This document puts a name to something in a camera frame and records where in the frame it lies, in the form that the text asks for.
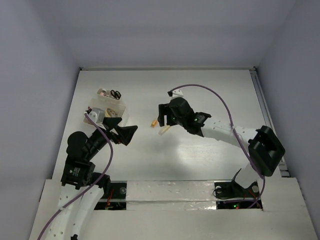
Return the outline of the beige masking tape roll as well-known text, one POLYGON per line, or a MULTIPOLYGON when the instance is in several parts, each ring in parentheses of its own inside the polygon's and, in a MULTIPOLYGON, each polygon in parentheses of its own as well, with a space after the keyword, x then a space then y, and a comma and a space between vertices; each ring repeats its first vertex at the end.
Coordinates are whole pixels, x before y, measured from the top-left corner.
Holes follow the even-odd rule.
POLYGON ((115 110, 111 108, 107 108, 104 112, 104 115, 106 118, 118 118, 121 117, 120 114, 118 114, 115 110))

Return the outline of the orange marker cap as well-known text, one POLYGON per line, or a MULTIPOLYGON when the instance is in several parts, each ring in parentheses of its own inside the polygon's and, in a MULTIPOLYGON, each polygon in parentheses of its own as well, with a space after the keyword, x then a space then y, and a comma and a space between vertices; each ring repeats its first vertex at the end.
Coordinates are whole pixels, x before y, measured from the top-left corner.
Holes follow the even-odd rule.
POLYGON ((153 127, 153 128, 154 128, 154 127, 157 125, 157 123, 158 123, 158 121, 157 121, 157 120, 153 120, 153 121, 152 121, 152 123, 151 123, 151 127, 153 127))

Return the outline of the yellow highlighter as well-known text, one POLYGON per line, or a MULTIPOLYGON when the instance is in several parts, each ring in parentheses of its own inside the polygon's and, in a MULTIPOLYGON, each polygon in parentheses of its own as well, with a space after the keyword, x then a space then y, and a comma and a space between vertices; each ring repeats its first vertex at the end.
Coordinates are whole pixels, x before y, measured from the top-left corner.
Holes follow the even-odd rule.
POLYGON ((166 125, 166 126, 162 127, 162 128, 159 130, 158 134, 159 134, 160 136, 162 136, 162 135, 165 134, 170 128, 171 128, 170 125, 166 125))

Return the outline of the black handled scissors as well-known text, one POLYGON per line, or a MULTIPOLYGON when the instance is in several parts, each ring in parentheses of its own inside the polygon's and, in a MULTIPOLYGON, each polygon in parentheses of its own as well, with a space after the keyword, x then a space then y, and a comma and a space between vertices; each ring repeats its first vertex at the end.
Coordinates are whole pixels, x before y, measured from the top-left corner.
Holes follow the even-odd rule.
POLYGON ((113 89, 110 91, 110 95, 116 100, 120 100, 122 97, 122 94, 118 90, 113 89))

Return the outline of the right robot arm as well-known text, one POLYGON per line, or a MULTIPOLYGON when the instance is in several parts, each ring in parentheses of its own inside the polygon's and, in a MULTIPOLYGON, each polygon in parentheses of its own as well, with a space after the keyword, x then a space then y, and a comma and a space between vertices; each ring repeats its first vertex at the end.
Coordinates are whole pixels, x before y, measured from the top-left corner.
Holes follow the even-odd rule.
POLYGON ((157 120, 161 127, 179 125, 192 135, 239 147, 249 163, 230 183, 235 196, 246 193, 258 178, 271 177, 286 152, 270 127, 263 125, 255 129, 224 123, 208 113, 195 112, 183 97, 159 104, 157 120))

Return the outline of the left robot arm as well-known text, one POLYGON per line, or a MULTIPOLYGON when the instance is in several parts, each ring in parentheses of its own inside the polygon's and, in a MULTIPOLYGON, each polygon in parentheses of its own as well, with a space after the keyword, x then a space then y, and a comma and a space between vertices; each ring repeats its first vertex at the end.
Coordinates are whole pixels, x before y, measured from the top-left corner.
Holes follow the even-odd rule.
POLYGON ((119 126, 120 117, 105 117, 87 136, 82 131, 73 132, 67 139, 67 157, 61 176, 56 212, 50 217, 38 235, 39 240, 79 240, 92 213, 101 198, 112 193, 110 176, 106 174, 113 156, 113 144, 127 146, 138 126, 119 126), (95 172, 92 159, 108 145, 109 159, 104 170, 95 172))

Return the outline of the white perforated storage basket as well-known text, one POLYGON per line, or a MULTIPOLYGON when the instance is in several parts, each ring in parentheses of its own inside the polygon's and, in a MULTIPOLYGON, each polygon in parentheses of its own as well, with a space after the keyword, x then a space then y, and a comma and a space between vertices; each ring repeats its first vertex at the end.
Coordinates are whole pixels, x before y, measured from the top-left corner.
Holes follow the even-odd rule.
POLYGON ((113 103, 110 101, 104 101, 100 100, 98 98, 92 98, 88 105, 90 108, 100 108, 104 112, 107 108, 111 108, 115 110, 119 115, 121 115, 120 118, 122 118, 122 121, 118 124, 120 127, 125 127, 128 123, 129 119, 129 112, 127 110, 127 107, 121 102, 121 103, 113 103))

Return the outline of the cream divided pen holder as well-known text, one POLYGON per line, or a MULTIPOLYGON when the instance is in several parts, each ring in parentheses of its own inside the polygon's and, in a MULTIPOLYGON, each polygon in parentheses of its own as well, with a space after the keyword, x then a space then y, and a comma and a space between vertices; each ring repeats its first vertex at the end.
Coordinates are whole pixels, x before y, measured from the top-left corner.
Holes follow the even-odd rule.
POLYGON ((122 95, 121 95, 121 99, 120 99, 120 100, 117 100, 117 99, 115 99, 115 98, 113 98, 113 97, 111 96, 111 90, 108 90, 108 89, 105 89, 105 88, 99 88, 99 89, 97 90, 96 94, 97 94, 98 99, 100 99, 100 100, 102 100, 102 101, 107 101, 107 102, 111 102, 111 103, 119 103, 119 104, 123 101, 122 95), (107 97, 100 95, 100 92, 101 92, 102 90, 104 90, 104 91, 107 92, 107 97))

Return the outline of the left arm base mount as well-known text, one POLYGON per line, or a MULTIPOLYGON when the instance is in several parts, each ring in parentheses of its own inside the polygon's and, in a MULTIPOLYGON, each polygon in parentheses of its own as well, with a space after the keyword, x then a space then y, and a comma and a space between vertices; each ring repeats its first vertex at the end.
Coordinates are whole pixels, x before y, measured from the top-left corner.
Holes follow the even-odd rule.
POLYGON ((112 181, 110 190, 96 204, 94 210, 118 211, 126 210, 127 182, 112 181))

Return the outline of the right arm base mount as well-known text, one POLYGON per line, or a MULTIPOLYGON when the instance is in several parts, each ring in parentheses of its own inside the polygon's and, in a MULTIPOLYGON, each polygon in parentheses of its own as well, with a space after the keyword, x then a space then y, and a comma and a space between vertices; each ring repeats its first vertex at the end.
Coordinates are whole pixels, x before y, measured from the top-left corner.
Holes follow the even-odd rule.
POLYGON ((216 198, 218 210, 263 209, 258 182, 253 181, 249 187, 243 188, 236 182, 240 170, 230 181, 214 183, 212 195, 216 198))

